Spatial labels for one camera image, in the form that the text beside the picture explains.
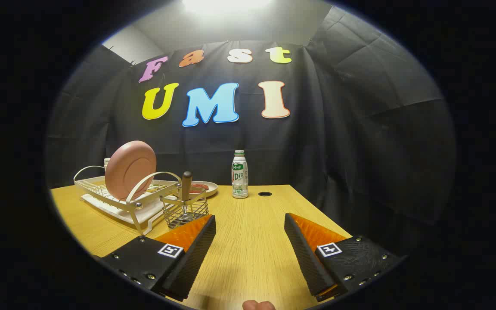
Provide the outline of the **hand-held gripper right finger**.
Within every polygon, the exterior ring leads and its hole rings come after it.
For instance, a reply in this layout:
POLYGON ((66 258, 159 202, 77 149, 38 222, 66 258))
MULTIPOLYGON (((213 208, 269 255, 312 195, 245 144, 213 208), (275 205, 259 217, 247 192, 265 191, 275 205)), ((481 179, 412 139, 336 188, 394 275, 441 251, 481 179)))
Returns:
POLYGON ((318 302, 352 295, 403 261, 363 235, 345 237, 297 214, 284 216, 284 231, 318 302))

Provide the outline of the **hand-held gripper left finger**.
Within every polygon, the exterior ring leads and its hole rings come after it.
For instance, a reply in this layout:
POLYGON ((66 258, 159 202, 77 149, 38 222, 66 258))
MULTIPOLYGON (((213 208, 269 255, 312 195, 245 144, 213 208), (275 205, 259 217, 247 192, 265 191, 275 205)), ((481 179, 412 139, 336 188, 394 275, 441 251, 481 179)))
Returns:
POLYGON ((212 214, 183 224, 157 238, 139 236, 103 257, 119 276, 156 294, 183 301, 216 234, 212 214))

